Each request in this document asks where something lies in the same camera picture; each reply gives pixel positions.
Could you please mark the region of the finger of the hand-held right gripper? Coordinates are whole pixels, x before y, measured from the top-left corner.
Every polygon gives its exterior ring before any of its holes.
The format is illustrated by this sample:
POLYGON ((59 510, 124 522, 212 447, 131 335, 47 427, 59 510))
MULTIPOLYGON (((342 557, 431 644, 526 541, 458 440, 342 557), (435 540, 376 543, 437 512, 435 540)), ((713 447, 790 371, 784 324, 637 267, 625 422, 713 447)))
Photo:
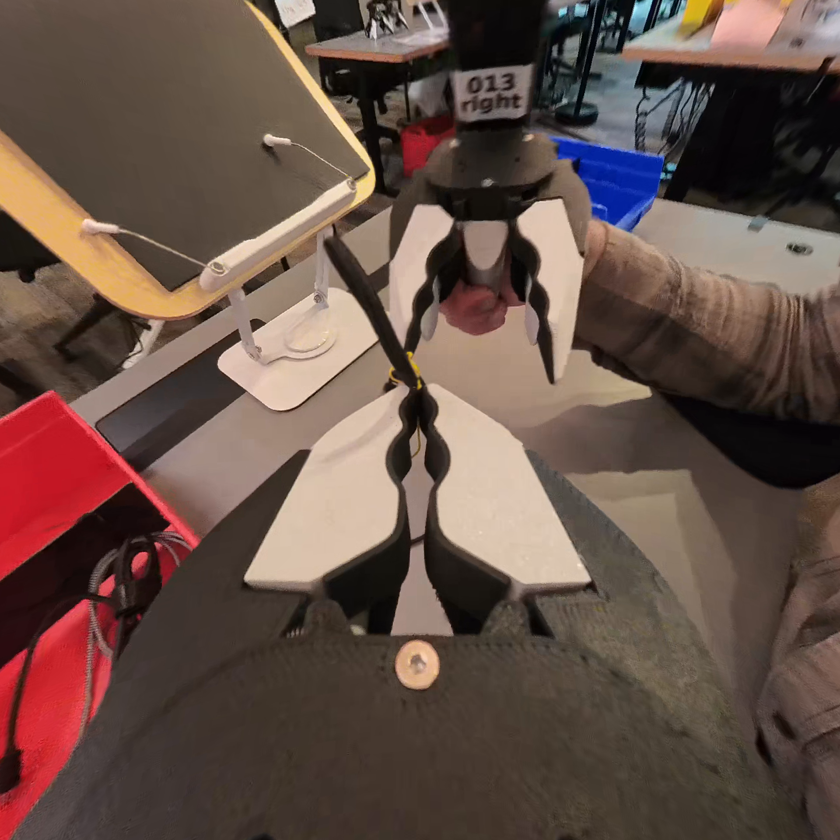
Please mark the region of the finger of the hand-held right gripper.
POLYGON ((414 207, 389 265, 389 318, 405 352, 433 338, 438 323, 441 273, 460 250, 455 220, 437 205, 414 207))
POLYGON ((560 198, 544 199, 511 226, 511 284, 524 309, 528 342, 550 384, 563 377, 574 337, 584 258, 560 198))

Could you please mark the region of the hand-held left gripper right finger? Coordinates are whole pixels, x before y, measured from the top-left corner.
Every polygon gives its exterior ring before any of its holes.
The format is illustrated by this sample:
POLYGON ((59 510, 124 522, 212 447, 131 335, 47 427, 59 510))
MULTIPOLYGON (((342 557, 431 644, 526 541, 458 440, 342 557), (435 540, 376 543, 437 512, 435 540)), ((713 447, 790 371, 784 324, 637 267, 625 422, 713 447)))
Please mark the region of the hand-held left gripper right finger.
POLYGON ((506 427, 425 385, 420 420, 433 485, 427 578, 457 634, 476 634, 504 602, 582 592, 592 577, 522 445, 506 427))

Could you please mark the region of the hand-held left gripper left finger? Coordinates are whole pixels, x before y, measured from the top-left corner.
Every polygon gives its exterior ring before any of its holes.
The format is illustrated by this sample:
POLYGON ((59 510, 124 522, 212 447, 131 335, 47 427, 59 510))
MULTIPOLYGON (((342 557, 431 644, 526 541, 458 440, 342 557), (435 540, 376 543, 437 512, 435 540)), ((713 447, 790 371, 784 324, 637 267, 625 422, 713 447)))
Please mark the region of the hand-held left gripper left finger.
POLYGON ((404 479, 417 394, 399 385, 311 447, 245 573, 258 591, 330 600, 391 635, 412 537, 404 479))

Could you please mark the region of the yellow twist tie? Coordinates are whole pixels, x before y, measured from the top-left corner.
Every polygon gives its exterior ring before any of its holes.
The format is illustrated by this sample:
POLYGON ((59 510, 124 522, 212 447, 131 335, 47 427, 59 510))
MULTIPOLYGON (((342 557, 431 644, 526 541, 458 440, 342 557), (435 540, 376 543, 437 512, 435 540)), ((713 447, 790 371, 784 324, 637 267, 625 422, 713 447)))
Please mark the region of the yellow twist tie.
MULTIPOLYGON (((413 352, 407 351, 406 352, 406 358, 407 358, 409 364, 411 365, 411 367, 413 369, 413 374, 414 374, 414 378, 415 378, 415 388, 414 388, 414 390, 421 391, 424 388, 424 380, 423 380, 421 372, 420 372, 420 370, 417 366, 417 363, 415 362, 415 360, 413 358, 413 352)), ((404 384, 404 383, 397 376, 396 368, 391 367, 391 369, 389 370, 388 379, 385 383, 384 390, 386 392, 388 392, 392 388, 397 387, 400 384, 404 384)), ((422 446, 423 446, 423 443, 422 443, 422 429, 421 429, 421 426, 419 424, 419 420, 416 421, 415 433, 414 433, 413 437, 414 437, 414 442, 412 443, 412 446, 411 446, 411 458, 412 459, 414 459, 415 457, 417 457, 420 454, 420 452, 422 450, 422 446)))

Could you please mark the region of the blue storage bin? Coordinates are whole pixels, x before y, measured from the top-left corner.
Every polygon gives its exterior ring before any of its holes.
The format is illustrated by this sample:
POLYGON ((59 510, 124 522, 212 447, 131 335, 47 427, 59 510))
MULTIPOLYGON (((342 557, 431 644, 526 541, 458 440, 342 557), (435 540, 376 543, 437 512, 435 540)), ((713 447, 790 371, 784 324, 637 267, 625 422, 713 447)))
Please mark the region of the blue storage bin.
POLYGON ((657 198, 665 158, 557 135, 550 138, 560 160, 576 163, 593 215, 633 232, 657 198))

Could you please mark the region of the red storage bin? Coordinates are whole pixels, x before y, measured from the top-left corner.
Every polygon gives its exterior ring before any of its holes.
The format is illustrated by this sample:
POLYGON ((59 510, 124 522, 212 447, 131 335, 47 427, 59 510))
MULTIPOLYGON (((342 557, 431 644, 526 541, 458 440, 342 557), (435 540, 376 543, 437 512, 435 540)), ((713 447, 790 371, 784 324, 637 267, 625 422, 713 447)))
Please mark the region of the red storage bin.
POLYGON ((198 537, 50 392, 2 419, 2 822, 55 778, 110 676, 116 623, 77 601, 129 538, 168 532, 163 582, 198 537))

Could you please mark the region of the person's right forearm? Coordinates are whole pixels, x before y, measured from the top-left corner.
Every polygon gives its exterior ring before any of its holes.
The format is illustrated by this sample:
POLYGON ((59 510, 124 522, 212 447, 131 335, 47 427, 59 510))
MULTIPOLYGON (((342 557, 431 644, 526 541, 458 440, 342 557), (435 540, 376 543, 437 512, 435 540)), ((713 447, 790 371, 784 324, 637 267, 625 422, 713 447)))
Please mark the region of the person's right forearm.
POLYGON ((803 296, 692 268, 595 220, 573 348, 660 392, 839 424, 838 286, 803 296))

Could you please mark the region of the person's right hand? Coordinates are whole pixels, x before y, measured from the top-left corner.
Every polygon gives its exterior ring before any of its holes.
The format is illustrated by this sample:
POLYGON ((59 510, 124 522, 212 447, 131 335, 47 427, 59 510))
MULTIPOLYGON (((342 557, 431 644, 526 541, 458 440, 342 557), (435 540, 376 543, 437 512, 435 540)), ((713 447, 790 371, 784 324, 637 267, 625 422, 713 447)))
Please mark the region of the person's right hand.
POLYGON ((505 323, 508 302, 488 287, 458 280, 441 302, 440 312, 450 326, 478 336, 492 333, 505 323))

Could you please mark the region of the red crate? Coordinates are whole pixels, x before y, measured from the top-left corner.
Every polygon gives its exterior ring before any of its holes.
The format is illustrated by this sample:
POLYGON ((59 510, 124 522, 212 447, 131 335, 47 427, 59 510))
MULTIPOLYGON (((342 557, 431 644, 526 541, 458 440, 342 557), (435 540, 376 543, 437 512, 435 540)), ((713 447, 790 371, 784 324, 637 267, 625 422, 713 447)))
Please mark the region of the red crate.
POLYGON ((431 153, 455 137, 455 121, 449 114, 423 118, 401 130, 403 174, 410 178, 425 167, 431 153))

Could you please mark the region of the black round-base stand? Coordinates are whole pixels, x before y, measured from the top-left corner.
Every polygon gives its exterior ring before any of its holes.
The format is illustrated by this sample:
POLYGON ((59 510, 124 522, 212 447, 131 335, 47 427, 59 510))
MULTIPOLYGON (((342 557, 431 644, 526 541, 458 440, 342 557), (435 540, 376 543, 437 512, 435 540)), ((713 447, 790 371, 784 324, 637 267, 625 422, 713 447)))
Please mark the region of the black round-base stand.
POLYGON ((599 110, 593 103, 585 101, 585 93, 592 75, 597 41, 601 33, 607 1, 590 2, 589 28, 583 46, 583 63, 578 74, 578 87, 574 100, 554 110, 555 121, 566 127, 588 127, 597 119, 599 110))

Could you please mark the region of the white adjustable stand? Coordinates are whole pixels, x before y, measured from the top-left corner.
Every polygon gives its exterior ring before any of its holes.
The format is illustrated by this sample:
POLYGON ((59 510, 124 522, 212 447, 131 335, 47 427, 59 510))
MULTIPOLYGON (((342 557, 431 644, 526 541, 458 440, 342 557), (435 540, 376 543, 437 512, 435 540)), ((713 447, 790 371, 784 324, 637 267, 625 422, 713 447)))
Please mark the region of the white adjustable stand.
POLYGON ((204 291, 227 288, 238 329, 239 342, 222 353, 218 369, 271 411, 299 407, 377 342, 358 302, 331 286, 324 248, 327 222, 347 211, 356 196, 355 181, 342 180, 285 221, 214 258, 199 276, 204 291), (282 247, 309 233, 317 235, 312 293, 254 329, 246 280, 282 247))

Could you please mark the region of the yellow bin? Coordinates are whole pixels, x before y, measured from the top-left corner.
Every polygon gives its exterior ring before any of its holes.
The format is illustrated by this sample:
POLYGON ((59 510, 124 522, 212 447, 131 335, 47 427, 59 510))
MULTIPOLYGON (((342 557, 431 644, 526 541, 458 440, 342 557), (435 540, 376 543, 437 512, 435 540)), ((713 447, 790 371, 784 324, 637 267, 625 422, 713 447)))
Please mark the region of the yellow bin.
POLYGON ((704 27, 713 25, 724 4, 725 1, 686 1, 685 11, 678 27, 679 36, 687 38, 704 27))

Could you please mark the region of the white printed box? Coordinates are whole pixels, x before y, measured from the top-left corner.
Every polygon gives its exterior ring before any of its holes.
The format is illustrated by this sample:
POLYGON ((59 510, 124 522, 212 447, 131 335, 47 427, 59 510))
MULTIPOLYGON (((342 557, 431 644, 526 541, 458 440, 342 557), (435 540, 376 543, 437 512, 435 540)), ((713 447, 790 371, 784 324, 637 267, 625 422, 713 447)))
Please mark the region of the white printed box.
POLYGON ((839 2, 791 1, 768 51, 800 50, 822 57, 839 52, 839 2))

